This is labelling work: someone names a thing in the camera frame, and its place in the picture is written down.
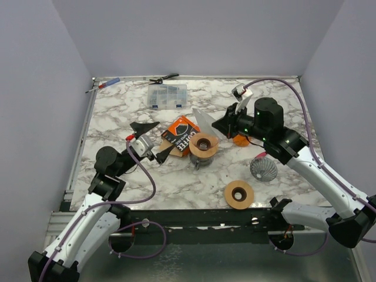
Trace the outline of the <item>white paper coffee filter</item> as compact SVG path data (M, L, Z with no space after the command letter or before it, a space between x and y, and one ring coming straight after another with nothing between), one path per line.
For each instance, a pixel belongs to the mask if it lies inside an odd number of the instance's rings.
M212 123L216 121L213 117L196 108L193 108L193 114L196 118L197 125L199 126L201 132L214 137L220 137L217 133L217 130L212 127Z

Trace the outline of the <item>orange coffee filter box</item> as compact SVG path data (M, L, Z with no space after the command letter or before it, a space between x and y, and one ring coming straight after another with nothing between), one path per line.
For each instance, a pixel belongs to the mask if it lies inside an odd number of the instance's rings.
M170 155L185 157L190 153L190 138L199 132L198 125L182 115L161 134L162 143L159 150L162 151L172 146Z

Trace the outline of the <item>grey glass dripper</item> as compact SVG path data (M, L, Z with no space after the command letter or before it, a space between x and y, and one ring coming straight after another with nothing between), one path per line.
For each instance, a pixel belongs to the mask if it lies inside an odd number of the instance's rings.
M251 175L260 182L270 182L277 177L275 162L267 157L256 157L250 163Z

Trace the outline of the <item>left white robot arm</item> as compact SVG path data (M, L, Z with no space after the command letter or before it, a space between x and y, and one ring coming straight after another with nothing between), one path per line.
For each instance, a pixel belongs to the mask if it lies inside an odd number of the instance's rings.
M146 133L158 125L131 123L133 133L126 138L126 149L119 153L110 146L96 154L96 174L80 208L57 238L42 252L33 252L28 259L32 281L78 281L88 258L115 232L135 235L129 205L144 203L152 196L137 201L119 202L125 181L120 179L133 167L143 168L143 159L165 162L171 152L167 148L154 154L154 144Z

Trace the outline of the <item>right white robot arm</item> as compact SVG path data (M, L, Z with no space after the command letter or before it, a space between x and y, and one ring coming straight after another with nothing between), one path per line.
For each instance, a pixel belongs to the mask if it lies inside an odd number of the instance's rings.
M327 231L351 249L375 224L375 196L358 190L322 163L302 135L285 127L283 107L275 99L257 99L254 116L234 103L212 127L229 139L243 135L262 141L268 155L305 178L331 204L331 208L324 209L289 200L280 209L286 222Z

